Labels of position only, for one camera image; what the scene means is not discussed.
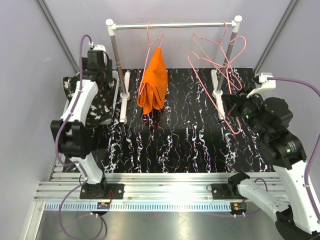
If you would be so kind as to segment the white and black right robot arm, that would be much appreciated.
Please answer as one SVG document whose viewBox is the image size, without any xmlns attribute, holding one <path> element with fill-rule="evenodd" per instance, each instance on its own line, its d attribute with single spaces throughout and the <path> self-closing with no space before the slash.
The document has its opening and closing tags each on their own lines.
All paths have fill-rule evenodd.
<svg viewBox="0 0 320 240">
<path fill-rule="evenodd" d="M 307 156 L 302 142 L 288 129 L 293 113 L 286 101 L 243 93 L 223 99 L 228 115 L 242 118 L 256 135 L 258 151 L 278 174 L 288 202 L 278 200 L 244 172 L 228 178 L 228 195 L 252 201 L 273 220 L 283 239 L 318 240 L 320 218 L 314 208 L 319 202 L 308 193 Z"/>
</svg>

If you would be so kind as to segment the black and white trousers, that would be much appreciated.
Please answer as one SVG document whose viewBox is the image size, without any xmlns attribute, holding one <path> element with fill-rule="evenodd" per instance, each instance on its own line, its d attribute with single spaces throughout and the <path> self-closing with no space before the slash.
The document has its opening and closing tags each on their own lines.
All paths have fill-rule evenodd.
<svg viewBox="0 0 320 240">
<path fill-rule="evenodd" d="M 66 76 L 62 79 L 65 96 L 70 102 L 76 90 L 79 74 Z M 108 125 L 114 115 L 119 88 L 118 72 L 112 71 L 112 81 L 106 86 L 100 86 L 97 95 L 93 98 L 86 116 L 85 126 L 87 129 L 94 129 L 98 125 Z"/>
</svg>

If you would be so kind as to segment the orange trousers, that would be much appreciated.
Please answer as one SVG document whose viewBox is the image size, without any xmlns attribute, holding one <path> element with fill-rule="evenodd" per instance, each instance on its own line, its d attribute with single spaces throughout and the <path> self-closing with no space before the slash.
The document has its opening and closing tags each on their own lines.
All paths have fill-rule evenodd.
<svg viewBox="0 0 320 240">
<path fill-rule="evenodd" d="M 153 109 L 161 110 L 165 105 L 168 73 L 160 47 L 156 48 L 141 83 L 142 90 L 138 94 L 137 103 L 143 108 L 143 114 L 147 115 Z"/>
</svg>

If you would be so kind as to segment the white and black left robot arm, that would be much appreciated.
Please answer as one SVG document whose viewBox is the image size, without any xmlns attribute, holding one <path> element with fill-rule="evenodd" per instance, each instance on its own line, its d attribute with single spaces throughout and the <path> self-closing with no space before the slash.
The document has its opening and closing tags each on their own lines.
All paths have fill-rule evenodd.
<svg viewBox="0 0 320 240">
<path fill-rule="evenodd" d="M 50 124 L 55 152 L 59 161 L 64 156 L 75 164 L 84 177 L 82 186 L 102 199 L 109 187 L 92 154 L 92 131 L 114 115 L 119 84 L 112 60 L 104 50 L 91 48 L 81 59 L 79 74 L 63 80 L 74 93 L 65 113 Z"/>
</svg>

